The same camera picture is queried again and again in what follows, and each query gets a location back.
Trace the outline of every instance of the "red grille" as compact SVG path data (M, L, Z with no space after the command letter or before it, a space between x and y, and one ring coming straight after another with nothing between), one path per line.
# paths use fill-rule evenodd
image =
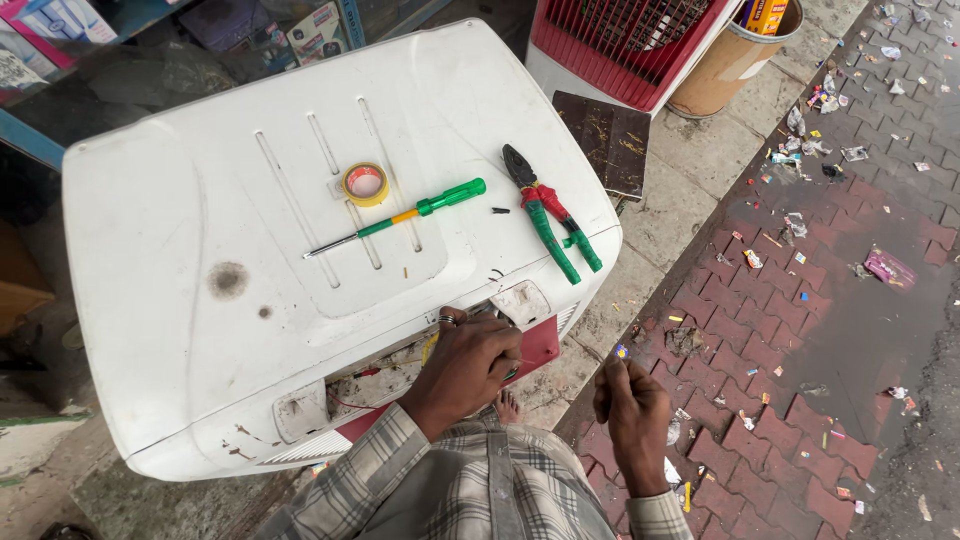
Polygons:
M723 0L540 0L531 39L607 95L651 110Z

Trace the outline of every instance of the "blue shelf frame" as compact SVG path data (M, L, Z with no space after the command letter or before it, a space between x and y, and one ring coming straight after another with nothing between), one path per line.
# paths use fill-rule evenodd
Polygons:
M347 41L350 50L366 47L367 39L364 36L363 24L360 22L360 12L357 9L356 0L337 1L344 26L347 29ZM117 38L110 43L122 43L136 36L160 19L170 16L191 2L194 2L194 0L180 0L173 5L167 4L166 0L127 0L122 2L120 12L109 21L111 28L117 34ZM451 0L431 0L377 41L384 41L413 32L419 25L450 2ZM62 170L65 149L50 137L21 122L3 109L0 109L0 139L27 156L46 163L57 171Z

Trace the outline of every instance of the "tape roll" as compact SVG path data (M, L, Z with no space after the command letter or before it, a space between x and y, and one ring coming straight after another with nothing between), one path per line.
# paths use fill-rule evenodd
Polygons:
M358 207L373 207L387 198L387 173L376 163L357 163L344 173L344 193Z

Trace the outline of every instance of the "red wire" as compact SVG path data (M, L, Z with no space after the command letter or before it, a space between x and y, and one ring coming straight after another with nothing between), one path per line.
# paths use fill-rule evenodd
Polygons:
M331 400L333 400L333 401L335 401L335 402L337 402L338 404L343 405L343 406L349 406L349 407L353 407L353 408L368 408L368 409L370 409L370 410L377 410L377 409L378 409L378 407L375 407L375 406L363 406L363 405L345 404L344 402L338 400L338 399L336 398L336 396L334 396L333 394L331 394L329 388L326 389L326 395L327 395L327 396L330 396L330 399L331 399Z

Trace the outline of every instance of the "man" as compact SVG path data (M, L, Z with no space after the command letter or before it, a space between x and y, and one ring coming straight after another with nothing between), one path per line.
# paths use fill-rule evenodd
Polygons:
M440 314L440 339L410 390L256 538L616 536L570 448L553 433L503 422L516 421L516 402L497 392L520 365L523 334L492 313ZM663 473L669 395L619 359L595 384L593 408L609 423L634 538L691 540Z

